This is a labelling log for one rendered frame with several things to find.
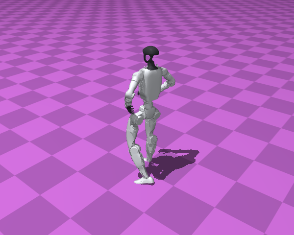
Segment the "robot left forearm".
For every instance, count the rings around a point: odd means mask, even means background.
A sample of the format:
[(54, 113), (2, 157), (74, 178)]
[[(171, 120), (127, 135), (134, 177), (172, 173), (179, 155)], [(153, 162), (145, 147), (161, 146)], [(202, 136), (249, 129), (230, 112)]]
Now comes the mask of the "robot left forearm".
[[(126, 93), (127, 93), (127, 91), (126, 91)], [(125, 93), (125, 96), (126, 96), (126, 93)], [(124, 97), (124, 100), (125, 100), (125, 107), (127, 107), (127, 106), (130, 106), (131, 107), (131, 104), (132, 104), (132, 99), (129, 99), (129, 98), (126, 98), (126, 97)]]

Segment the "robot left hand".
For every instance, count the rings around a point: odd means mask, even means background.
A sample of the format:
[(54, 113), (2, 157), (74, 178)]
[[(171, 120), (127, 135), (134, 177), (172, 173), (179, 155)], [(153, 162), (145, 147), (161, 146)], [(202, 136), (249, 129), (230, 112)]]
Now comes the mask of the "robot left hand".
[[(131, 106), (131, 107), (133, 107), (133, 106)], [(133, 110), (134, 108), (131, 108), (131, 107), (130, 106), (127, 106), (126, 109), (129, 111), (130, 114), (133, 114), (134, 113), (133, 112), (134, 111)]]

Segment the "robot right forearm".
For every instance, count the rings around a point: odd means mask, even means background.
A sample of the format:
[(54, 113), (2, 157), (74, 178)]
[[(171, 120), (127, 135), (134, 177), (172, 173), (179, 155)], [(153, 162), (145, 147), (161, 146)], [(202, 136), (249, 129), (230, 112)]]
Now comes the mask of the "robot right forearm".
[(165, 81), (162, 85), (161, 85), (161, 92), (165, 89), (168, 89), (169, 88), (169, 85), (168, 85), (168, 82)]

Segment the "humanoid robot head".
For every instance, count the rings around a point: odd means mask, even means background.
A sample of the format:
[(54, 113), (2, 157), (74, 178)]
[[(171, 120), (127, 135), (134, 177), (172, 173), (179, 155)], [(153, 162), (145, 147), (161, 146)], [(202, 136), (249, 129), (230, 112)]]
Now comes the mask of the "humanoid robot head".
[[(148, 46), (148, 47), (145, 47), (143, 49), (143, 54), (144, 54), (144, 61), (148, 65), (147, 69), (148, 70), (157, 70), (158, 68), (155, 66), (154, 61), (152, 60), (152, 58), (153, 58), (154, 55), (159, 54), (158, 49), (156, 47), (154, 47), (154, 46)], [(146, 55), (150, 56), (150, 59), (148, 61), (146, 60)]]

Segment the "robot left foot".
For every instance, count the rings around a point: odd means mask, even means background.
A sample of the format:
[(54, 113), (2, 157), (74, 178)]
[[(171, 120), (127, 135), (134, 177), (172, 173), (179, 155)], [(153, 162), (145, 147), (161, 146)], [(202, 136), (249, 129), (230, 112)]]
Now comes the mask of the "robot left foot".
[(144, 184), (144, 183), (151, 184), (151, 183), (154, 183), (154, 179), (151, 176), (149, 176), (148, 178), (146, 177), (146, 179), (144, 179), (142, 177), (138, 180), (135, 180), (134, 183), (136, 183), (136, 184)]

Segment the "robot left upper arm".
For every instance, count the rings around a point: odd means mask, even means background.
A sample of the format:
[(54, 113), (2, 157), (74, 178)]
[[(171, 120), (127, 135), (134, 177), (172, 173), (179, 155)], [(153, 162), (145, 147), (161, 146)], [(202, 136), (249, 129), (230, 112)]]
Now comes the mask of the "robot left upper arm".
[(142, 80), (143, 78), (144, 78), (143, 70), (133, 73), (131, 82), (129, 84), (129, 89), (125, 96), (126, 98), (133, 99), (135, 95), (134, 91), (137, 88), (139, 81)]

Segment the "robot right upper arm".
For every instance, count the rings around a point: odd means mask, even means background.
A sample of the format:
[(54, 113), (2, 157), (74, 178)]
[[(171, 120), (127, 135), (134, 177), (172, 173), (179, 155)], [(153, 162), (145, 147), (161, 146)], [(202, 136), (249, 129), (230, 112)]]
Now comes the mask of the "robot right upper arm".
[(175, 85), (175, 79), (173, 78), (173, 76), (168, 72), (168, 70), (166, 68), (161, 67), (162, 69), (162, 76), (167, 80), (168, 85), (170, 87)]

